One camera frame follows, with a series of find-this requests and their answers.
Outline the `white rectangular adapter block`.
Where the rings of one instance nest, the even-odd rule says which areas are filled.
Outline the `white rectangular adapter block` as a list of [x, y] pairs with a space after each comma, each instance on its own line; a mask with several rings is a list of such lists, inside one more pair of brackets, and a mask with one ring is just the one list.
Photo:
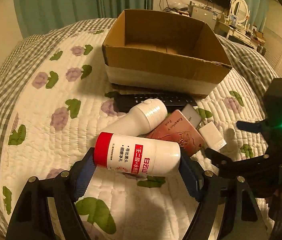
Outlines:
[[198, 131], [205, 140], [206, 145], [215, 151], [219, 151], [227, 144], [213, 122], [209, 122], [208, 124], [199, 128]]

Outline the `round white vanity mirror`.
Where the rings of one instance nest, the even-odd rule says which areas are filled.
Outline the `round white vanity mirror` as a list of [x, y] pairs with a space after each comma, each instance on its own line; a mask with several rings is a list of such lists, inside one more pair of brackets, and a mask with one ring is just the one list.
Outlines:
[[235, 0], [230, 8], [230, 22], [232, 26], [246, 23], [249, 19], [249, 9], [245, 0]]

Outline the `grey power bank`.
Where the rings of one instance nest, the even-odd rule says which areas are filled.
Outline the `grey power bank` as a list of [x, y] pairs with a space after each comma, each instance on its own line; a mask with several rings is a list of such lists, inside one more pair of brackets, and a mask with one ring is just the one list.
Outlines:
[[192, 124], [194, 128], [198, 128], [201, 123], [201, 116], [197, 113], [197, 111], [191, 106], [187, 104], [184, 109], [182, 109], [181, 113], [185, 116], [185, 118]]

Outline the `red capped white bottle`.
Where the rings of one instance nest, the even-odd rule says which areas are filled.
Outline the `red capped white bottle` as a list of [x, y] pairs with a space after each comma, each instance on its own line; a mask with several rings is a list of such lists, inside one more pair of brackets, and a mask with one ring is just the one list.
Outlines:
[[102, 132], [93, 153], [95, 165], [145, 176], [166, 176], [178, 170], [181, 150], [176, 142]]

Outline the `green curtain left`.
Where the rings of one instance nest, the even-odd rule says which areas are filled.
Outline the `green curtain left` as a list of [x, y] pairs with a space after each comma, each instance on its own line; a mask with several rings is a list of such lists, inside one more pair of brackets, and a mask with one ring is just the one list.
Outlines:
[[152, 0], [14, 0], [23, 37], [81, 20], [116, 18], [125, 9], [152, 9]]

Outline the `white floral quilted mat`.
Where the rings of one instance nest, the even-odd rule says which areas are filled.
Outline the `white floral quilted mat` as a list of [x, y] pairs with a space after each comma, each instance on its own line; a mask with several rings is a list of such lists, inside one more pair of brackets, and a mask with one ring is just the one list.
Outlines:
[[[83, 158], [102, 129], [122, 117], [113, 108], [101, 44], [105, 33], [80, 32], [57, 42], [58, 60], [47, 57], [30, 71], [8, 124], [0, 165], [5, 220], [10, 220], [30, 176], [53, 178]], [[260, 100], [275, 74], [255, 50], [221, 37], [233, 66], [197, 102], [202, 124], [213, 122], [226, 140], [221, 152], [234, 161], [263, 155], [259, 134], [236, 129], [238, 120], [264, 118]], [[79, 200], [93, 239], [181, 239], [197, 208], [181, 176], [137, 179], [96, 170]]]

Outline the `silver mini fridge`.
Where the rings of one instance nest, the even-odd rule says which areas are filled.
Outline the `silver mini fridge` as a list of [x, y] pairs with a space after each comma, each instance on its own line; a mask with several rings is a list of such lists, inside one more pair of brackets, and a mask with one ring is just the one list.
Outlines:
[[205, 22], [214, 30], [218, 14], [193, 5], [188, 5], [191, 18]]

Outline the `white dressing table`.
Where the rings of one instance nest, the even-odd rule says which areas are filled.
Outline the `white dressing table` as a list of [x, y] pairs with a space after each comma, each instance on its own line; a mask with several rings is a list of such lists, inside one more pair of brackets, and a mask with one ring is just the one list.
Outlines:
[[238, 29], [217, 21], [214, 27], [214, 33], [225, 37], [226, 39], [247, 46], [259, 52], [261, 55], [265, 54], [266, 49], [254, 39], [241, 33]]

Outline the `brown cardboard box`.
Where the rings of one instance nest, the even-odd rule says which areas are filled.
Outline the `brown cardboard box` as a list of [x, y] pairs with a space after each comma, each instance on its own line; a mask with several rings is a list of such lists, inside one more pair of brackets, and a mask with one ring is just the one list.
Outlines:
[[102, 44], [110, 83], [205, 98], [231, 71], [208, 24], [168, 12], [126, 9]]

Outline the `white handheld device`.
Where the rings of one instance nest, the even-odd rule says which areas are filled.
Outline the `white handheld device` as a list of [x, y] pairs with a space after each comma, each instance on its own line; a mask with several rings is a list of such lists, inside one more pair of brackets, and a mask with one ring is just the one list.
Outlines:
[[166, 119], [167, 115], [168, 111], [161, 100], [146, 99], [101, 131], [137, 137], [150, 133]]

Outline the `green checkered bedspread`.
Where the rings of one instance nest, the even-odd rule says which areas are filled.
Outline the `green checkered bedspread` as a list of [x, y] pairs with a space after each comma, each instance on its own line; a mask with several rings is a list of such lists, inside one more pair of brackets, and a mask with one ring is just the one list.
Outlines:
[[[30, 176], [51, 178], [71, 168], [97, 133], [123, 116], [113, 109], [114, 89], [101, 45], [112, 18], [80, 21], [23, 40], [0, 69], [0, 236]], [[233, 160], [258, 157], [267, 145], [239, 131], [237, 120], [263, 119], [260, 102], [277, 77], [255, 50], [219, 37], [233, 66], [197, 112], [213, 122]], [[181, 239], [196, 211], [179, 174], [134, 178], [103, 168], [79, 200], [92, 239]]]

